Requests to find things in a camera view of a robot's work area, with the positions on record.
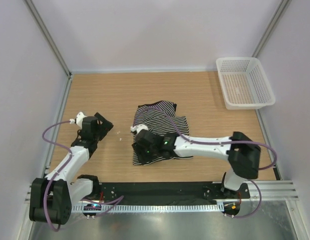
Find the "black white striped tank top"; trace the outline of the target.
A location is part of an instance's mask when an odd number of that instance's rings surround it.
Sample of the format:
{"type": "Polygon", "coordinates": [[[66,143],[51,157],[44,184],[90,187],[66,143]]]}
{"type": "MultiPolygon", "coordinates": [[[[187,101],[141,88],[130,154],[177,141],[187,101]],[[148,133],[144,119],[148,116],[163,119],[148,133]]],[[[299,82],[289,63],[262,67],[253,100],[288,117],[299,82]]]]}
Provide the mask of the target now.
{"type": "Polygon", "coordinates": [[[163,136],[166,133],[175,133],[176,130],[166,115],[171,117],[178,130],[189,135],[189,125],[185,116],[176,115],[177,104],[171,101],[161,100],[152,104],[144,104],[137,107],[134,125],[146,125],[154,134],[163,136]]]}

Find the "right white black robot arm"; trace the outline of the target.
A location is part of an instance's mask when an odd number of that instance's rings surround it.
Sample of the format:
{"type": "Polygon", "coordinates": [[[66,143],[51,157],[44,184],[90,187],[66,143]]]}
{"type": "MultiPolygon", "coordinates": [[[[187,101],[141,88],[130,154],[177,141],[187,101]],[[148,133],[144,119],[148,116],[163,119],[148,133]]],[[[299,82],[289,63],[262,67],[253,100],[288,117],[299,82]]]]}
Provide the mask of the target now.
{"type": "Polygon", "coordinates": [[[226,198],[237,194],[246,180],[258,178],[261,149],[241,132],[220,138],[191,137],[176,132],[159,135],[147,129],[134,130],[133,134],[132,147],[142,165],[197,156],[228,162],[230,170],[224,173],[220,185],[220,192],[226,198]]]}

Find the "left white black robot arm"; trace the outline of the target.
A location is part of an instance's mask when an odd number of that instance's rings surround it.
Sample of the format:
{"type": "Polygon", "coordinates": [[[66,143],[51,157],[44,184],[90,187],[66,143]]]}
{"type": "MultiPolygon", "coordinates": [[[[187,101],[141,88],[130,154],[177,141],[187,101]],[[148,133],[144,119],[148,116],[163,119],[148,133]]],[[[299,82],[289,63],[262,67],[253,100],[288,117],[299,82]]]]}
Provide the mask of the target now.
{"type": "Polygon", "coordinates": [[[79,129],[70,147],[59,145],[67,150],[67,155],[54,170],[45,177],[36,178],[31,185],[29,219],[52,227],[66,224],[73,205],[80,200],[95,200],[100,196],[97,176],[82,174],[76,181],[73,178],[113,128],[113,124],[98,112],[93,116],[79,112],[68,123],[76,124],[79,129]]]}

